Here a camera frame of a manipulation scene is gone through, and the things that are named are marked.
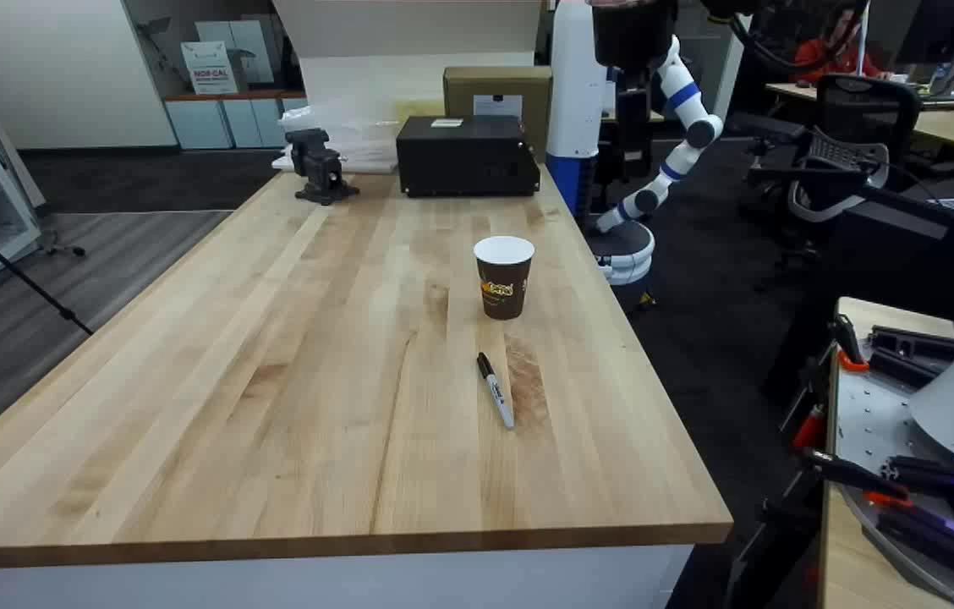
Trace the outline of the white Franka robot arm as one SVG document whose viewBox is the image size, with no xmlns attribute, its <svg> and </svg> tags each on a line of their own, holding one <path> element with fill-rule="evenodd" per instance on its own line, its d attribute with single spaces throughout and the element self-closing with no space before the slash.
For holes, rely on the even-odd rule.
<svg viewBox="0 0 954 609">
<path fill-rule="evenodd" d="M 649 76 L 673 22 L 675 0 L 555 0 L 544 162 L 570 217 L 587 199 L 613 76 Z"/>
</svg>

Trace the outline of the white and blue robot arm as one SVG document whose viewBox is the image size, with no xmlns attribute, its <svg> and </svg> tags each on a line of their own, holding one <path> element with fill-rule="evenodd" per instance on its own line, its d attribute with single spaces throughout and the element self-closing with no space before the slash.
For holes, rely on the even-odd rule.
<svg viewBox="0 0 954 609">
<path fill-rule="evenodd" d="M 597 210 L 587 232 L 601 278 L 613 287 L 630 287 L 649 273 L 655 253 L 647 217 L 685 180 L 705 147 L 722 131 L 722 123 L 704 105 L 678 57 L 675 35 L 655 48 L 604 48 L 597 62 L 616 70 L 616 119 L 607 123 L 597 165 L 613 180 L 632 180 L 632 191 Z M 684 138 L 661 159 L 651 159 L 651 113 L 675 119 L 684 128 Z"/>
</svg>

